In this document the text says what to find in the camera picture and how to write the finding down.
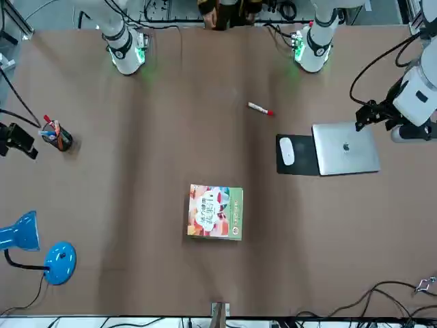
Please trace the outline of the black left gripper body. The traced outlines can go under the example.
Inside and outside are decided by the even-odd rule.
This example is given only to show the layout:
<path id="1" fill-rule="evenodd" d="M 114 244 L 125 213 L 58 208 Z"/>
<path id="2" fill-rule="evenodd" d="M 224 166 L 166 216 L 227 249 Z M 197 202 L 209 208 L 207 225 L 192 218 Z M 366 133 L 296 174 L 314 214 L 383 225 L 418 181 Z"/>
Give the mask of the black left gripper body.
<path id="1" fill-rule="evenodd" d="M 368 105 L 373 119 L 398 119 L 401 117 L 401 113 L 389 100 L 383 100 L 382 102 L 370 100 Z"/>

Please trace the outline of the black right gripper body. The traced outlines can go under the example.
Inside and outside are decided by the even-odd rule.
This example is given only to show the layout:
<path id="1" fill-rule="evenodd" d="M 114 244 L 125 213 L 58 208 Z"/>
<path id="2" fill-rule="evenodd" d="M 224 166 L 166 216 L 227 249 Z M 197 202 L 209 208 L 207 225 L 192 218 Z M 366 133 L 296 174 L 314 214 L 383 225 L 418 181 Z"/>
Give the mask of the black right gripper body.
<path id="1" fill-rule="evenodd" d="M 0 155 L 6 156 L 12 146 L 9 127 L 0 123 Z"/>

